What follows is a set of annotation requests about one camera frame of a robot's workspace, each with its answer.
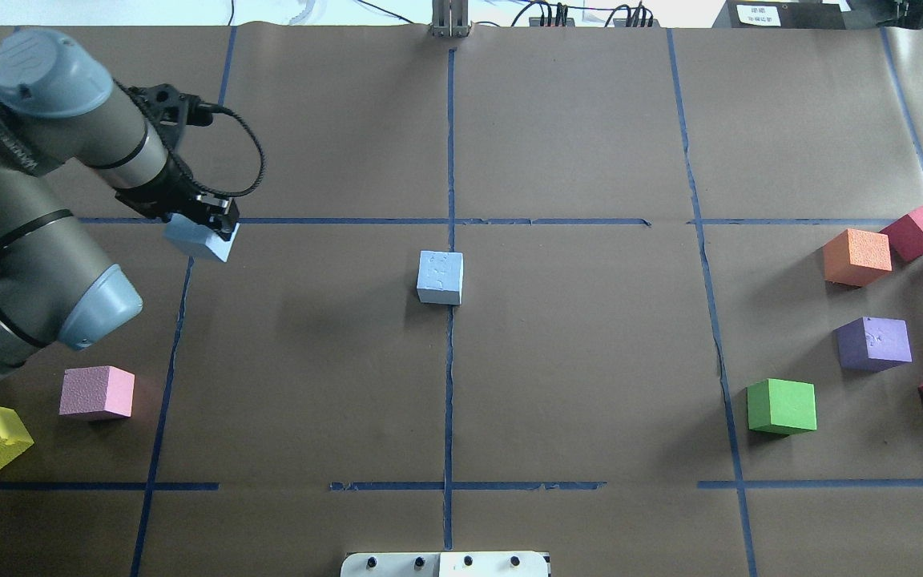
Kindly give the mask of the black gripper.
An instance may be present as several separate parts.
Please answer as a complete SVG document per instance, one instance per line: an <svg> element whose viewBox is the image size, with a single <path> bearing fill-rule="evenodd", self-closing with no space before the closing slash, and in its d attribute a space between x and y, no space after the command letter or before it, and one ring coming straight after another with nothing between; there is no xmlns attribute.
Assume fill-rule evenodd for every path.
<svg viewBox="0 0 923 577"><path fill-rule="evenodd" d="M180 215L212 230L221 240L231 240L240 216L233 196L208 192L208 187L194 179L177 147L187 127L209 127L217 114L233 117L233 111L219 103L203 101L200 96L184 94L171 84L156 87L119 84L118 88L131 99L160 139L163 167L149 183L118 190L117 200L146 218L168 223L174 215Z"/></svg>

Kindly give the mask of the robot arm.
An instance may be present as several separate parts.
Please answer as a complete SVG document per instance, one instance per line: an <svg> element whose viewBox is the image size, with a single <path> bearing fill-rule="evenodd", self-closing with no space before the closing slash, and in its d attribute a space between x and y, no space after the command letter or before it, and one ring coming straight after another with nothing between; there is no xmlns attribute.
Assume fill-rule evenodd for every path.
<svg viewBox="0 0 923 577"><path fill-rule="evenodd" d="M71 36L16 30L0 44L0 380L56 342L84 350L143 309L125 273L45 183L77 160L143 218L182 216L233 240L237 193L198 182L186 127L230 110L169 84L125 87Z"/></svg>

